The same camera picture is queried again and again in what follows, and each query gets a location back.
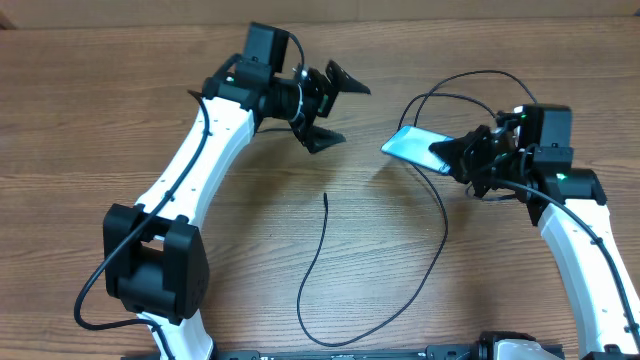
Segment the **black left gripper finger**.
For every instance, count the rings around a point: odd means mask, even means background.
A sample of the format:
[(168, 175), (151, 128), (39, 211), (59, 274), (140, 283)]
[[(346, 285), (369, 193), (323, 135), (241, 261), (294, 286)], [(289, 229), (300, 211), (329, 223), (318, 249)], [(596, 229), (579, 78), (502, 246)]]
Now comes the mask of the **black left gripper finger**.
[(322, 150), (343, 143), (345, 141), (346, 138), (340, 133), (318, 126), (312, 126), (303, 135), (301, 144), (308, 150), (310, 154), (316, 154)]
[(371, 94), (371, 90), (349, 75), (337, 62), (330, 60), (326, 66), (326, 77), (338, 92)]

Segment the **black Samsung Galaxy smartphone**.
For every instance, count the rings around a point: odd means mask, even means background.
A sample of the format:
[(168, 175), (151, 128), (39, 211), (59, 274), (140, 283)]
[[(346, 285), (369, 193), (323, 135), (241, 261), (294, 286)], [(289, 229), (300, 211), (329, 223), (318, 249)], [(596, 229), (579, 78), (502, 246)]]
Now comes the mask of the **black Samsung Galaxy smartphone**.
[(382, 145), (381, 151), (432, 172), (448, 175), (450, 166), (429, 147), (434, 143), (451, 140), (452, 137), (447, 135), (414, 126), (403, 126)]

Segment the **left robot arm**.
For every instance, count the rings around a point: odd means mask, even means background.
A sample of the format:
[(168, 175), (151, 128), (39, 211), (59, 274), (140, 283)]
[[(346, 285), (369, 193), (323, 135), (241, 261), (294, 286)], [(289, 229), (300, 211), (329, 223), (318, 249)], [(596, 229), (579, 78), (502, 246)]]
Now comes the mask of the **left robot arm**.
[(115, 204), (103, 222), (107, 293), (134, 313), (158, 347), (156, 359), (213, 359), (200, 306), (209, 263), (201, 236), (208, 208), (227, 171), (262, 121), (285, 121), (311, 154), (343, 142), (315, 125), (341, 93), (370, 89), (335, 61), (324, 71), (299, 63), (282, 79), (295, 36), (264, 24), (249, 26), (244, 49), (231, 55), (200, 91), (193, 126), (159, 179), (132, 206)]

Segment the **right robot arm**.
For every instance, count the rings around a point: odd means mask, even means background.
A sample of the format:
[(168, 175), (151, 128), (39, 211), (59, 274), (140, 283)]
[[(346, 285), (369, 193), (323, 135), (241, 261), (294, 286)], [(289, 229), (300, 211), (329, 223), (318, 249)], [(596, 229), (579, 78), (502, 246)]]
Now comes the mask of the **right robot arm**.
[(639, 297), (617, 249), (595, 171), (572, 165), (572, 111), (525, 104), (429, 150), (476, 197), (508, 189), (525, 204), (552, 252), (576, 322), (579, 355), (639, 356)]

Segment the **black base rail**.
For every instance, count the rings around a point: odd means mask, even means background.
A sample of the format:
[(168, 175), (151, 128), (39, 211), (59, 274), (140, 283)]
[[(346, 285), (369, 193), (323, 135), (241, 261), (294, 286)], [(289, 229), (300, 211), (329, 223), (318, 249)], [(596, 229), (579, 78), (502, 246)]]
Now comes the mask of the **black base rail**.
[(260, 353), (218, 351), (217, 360), (438, 360), (488, 359), (488, 351), (476, 344), (429, 345), (424, 349), (335, 350)]

